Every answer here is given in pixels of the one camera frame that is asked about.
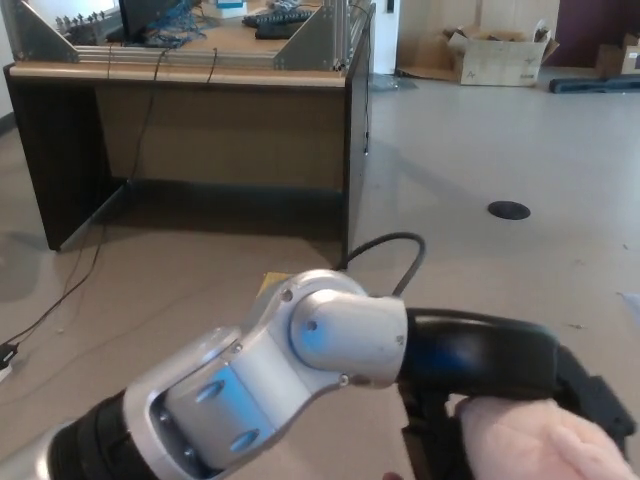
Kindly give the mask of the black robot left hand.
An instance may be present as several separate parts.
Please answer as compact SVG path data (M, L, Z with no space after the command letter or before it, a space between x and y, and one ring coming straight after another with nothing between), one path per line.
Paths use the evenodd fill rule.
M410 308L408 346L397 380L402 430L417 479L470 479L462 426L446 404L454 394L552 399L601 427L621 454L637 428L600 376L542 326L486 314Z

